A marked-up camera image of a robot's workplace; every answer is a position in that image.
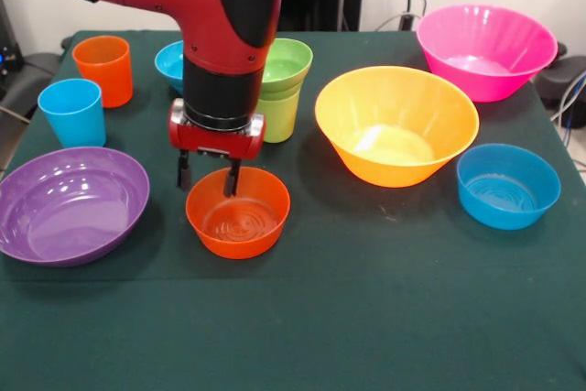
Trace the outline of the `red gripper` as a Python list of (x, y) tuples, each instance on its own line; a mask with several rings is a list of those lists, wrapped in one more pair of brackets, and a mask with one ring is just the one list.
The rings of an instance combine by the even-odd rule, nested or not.
[(187, 118), (184, 100), (174, 99), (169, 111), (168, 133), (170, 144), (179, 149), (177, 186), (181, 190), (190, 189), (190, 152), (205, 152), (230, 158), (223, 195), (226, 198), (235, 196), (242, 160), (252, 160), (258, 156), (265, 132), (266, 118), (261, 114), (253, 114), (247, 125), (236, 131), (200, 127)]

